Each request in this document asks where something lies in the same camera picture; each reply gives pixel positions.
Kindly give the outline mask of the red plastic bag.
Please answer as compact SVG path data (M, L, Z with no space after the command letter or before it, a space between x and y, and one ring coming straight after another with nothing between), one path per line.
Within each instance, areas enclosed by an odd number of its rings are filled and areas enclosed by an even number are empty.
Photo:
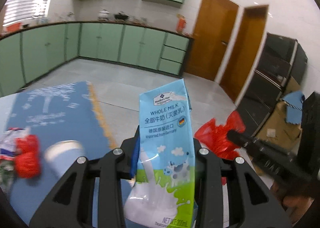
M216 119L212 118L196 131L194 137L217 157L232 161L240 156L236 151L240 147L228 140L227 133L230 130L243 133L245 129L240 114L233 111L224 125L218 125Z

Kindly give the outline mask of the blue whole milk carton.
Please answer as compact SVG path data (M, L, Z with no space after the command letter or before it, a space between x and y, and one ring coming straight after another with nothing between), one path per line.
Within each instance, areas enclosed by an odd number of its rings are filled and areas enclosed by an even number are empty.
M125 218L146 227L192 227L195 148L183 79L139 96L139 153Z

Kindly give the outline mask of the green lower kitchen cabinets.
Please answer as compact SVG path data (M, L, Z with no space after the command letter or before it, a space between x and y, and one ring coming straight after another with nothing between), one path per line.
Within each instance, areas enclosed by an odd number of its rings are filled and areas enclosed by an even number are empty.
M1 36L1 95L83 58L182 76L193 38L120 22L60 22Z

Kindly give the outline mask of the cardboard box on floor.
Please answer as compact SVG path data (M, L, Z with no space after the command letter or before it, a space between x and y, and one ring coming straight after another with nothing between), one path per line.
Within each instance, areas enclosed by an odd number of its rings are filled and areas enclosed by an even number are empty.
M291 77L286 89L276 104L273 113L268 117L261 127L256 138L274 143L284 149L291 150L300 141L300 125L293 125L286 122L286 104L282 98L294 91L300 90L298 82Z

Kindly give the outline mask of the blue white paper cup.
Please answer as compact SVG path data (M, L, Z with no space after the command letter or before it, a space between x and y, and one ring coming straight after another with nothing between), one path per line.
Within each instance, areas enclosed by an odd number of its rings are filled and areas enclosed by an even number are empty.
M48 147L43 157L57 178L61 178L77 158L85 156L82 144L75 140L57 142Z

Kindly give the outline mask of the blue cloth on box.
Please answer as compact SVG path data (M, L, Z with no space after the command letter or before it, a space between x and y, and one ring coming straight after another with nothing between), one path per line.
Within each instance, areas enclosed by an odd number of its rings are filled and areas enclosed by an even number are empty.
M300 125L302 121L304 94L298 90L285 95L282 101L286 104L286 122Z

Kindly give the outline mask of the red snack packet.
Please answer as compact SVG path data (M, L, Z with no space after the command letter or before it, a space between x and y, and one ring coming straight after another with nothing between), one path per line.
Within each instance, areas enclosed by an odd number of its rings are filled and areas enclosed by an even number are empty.
M41 173L39 140L36 135L16 138L15 170L20 178L31 179Z

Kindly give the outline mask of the red blue white wrapper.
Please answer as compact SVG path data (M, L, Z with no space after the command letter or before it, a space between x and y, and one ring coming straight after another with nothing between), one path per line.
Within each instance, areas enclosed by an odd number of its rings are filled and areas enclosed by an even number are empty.
M14 160L17 153L17 138L25 138L30 134L30 128L10 128L1 135L1 160Z

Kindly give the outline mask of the blue coffee tree table mat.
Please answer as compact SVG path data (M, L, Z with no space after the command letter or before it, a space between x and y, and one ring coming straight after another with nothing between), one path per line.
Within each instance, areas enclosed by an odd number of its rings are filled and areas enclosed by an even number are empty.
M121 180L132 177L136 140L111 143L91 83L21 92L7 125L27 132L16 160L36 176L20 175L1 200L1 227L125 227Z

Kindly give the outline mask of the black shelf unit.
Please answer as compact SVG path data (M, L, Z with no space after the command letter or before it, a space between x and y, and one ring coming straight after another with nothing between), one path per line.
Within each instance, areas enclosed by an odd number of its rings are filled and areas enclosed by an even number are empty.
M308 57L297 39L268 33L259 63L237 107L245 134L254 136L284 96L289 80L303 80Z

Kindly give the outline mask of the orange wooden door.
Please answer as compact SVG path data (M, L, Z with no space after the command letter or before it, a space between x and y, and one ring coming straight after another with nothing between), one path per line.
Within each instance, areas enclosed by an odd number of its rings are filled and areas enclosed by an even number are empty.
M186 73L215 80L231 39L238 8L238 4L230 0L202 0Z
M268 5L256 5L244 9L238 35L220 82L220 86L233 102L244 87L257 56L267 14Z

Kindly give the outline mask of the red thermos flask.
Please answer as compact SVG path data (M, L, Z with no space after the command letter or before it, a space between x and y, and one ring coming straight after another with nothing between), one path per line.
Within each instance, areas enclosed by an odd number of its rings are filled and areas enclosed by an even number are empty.
M183 15L177 14L177 18L178 18L178 21L177 21L177 25L176 25L176 32L179 34L182 34L187 23L186 23L185 17Z

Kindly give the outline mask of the red plastic basin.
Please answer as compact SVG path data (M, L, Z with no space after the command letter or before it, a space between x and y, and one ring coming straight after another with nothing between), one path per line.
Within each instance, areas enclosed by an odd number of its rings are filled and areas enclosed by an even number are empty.
M22 27L22 23L21 22L17 22L14 24L11 24L9 26L6 27L6 32L7 33L11 33L11 32L16 32L18 30L20 30Z

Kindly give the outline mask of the white cooking pot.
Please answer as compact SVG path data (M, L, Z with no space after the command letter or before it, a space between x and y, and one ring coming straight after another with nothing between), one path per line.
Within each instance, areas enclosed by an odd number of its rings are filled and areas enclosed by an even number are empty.
M99 11L98 21L109 21L110 16L111 16L111 14L107 10L102 9Z

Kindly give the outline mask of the black wok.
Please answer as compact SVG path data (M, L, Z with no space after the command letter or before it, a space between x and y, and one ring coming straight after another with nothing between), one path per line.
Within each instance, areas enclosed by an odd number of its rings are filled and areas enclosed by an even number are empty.
M114 15L114 19L115 19L116 21L122 21L122 22L124 22L124 21L127 21L127 20L129 19L129 16L128 16L127 14L123 13L123 12L119 12L119 13L116 13L116 14Z

